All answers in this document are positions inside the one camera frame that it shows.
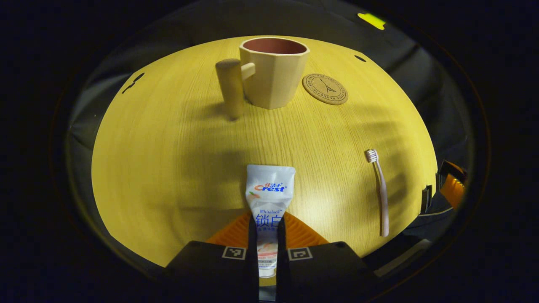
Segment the round coaster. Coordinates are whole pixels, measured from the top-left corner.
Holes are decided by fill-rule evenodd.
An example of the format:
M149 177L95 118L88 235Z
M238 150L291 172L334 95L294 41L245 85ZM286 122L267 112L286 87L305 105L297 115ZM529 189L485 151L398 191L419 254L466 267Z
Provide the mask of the round coaster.
M348 92L337 80L322 74L309 74L303 78L303 87L313 97L331 105L343 104Z

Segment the wooden cylinder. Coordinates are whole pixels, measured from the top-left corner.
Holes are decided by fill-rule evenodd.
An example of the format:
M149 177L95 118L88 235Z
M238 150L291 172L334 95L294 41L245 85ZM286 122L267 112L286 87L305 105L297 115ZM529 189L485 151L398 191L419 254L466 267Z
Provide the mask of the wooden cylinder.
M231 119L243 115L244 98L239 59L225 59L215 64L221 93L225 101L225 112Z

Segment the wooden table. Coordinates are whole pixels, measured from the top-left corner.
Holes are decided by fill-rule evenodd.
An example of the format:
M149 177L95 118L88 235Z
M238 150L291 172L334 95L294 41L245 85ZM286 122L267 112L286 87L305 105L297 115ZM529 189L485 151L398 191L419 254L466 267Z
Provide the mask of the wooden table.
M95 201L108 231L166 266L188 241L207 240L248 210L246 166L270 164L296 168L292 215L330 242L346 241L360 257L381 247L417 217L421 191L436 183L434 149L414 105L364 54L288 37L311 50L303 74L335 78L348 101L322 103L300 84L286 107L247 104L231 122L215 63L239 58L238 46L249 38L173 53L135 72L116 94L92 159ZM378 150L388 186L386 238L375 166L364 156L370 148Z

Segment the cup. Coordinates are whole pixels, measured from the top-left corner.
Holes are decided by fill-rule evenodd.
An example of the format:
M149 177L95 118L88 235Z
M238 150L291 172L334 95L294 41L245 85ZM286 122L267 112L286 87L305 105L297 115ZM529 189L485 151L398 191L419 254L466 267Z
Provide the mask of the cup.
M229 114L243 113L243 91L255 106L274 109L287 105L301 80L309 52L305 44L285 38L243 41L239 46L240 60L216 63Z

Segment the orange gripper pad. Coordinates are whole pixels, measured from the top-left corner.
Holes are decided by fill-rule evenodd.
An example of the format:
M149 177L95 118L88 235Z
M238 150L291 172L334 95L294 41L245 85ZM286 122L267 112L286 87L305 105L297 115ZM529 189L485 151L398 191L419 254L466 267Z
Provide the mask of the orange gripper pad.
M440 188L440 193L444 195L449 204L456 209L460 202L462 202L464 185L453 177L453 175L448 174L444 185Z
M239 216L225 228L221 229L206 242L224 246L248 247L248 231L251 213L247 212ZM308 247L329 242L320 236L307 224L285 212L286 248L294 249Z
M328 244L329 242L302 220L285 212L286 249Z

